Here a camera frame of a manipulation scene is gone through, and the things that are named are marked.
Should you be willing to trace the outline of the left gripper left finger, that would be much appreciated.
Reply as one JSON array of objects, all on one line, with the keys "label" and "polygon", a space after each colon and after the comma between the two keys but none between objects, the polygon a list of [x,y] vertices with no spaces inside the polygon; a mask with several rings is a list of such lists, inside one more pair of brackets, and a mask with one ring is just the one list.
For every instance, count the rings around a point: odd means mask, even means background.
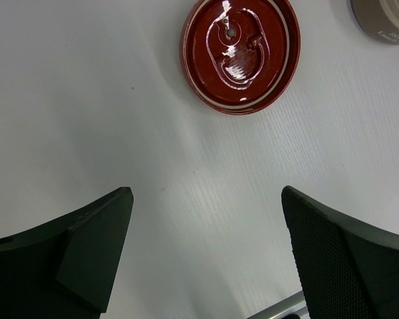
[{"label": "left gripper left finger", "polygon": [[0,318],[100,318],[122,254],[134,196],[120,187],[0,239]]}]

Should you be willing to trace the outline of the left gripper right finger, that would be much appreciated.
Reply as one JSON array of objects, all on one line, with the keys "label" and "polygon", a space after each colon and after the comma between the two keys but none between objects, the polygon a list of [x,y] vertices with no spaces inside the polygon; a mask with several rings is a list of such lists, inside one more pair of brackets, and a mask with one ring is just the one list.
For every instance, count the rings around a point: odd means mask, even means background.
[{"label": "left gripper right finger", "polygon": [[399,318],[399,235],[291,186],[281,203],[311,318]]}]

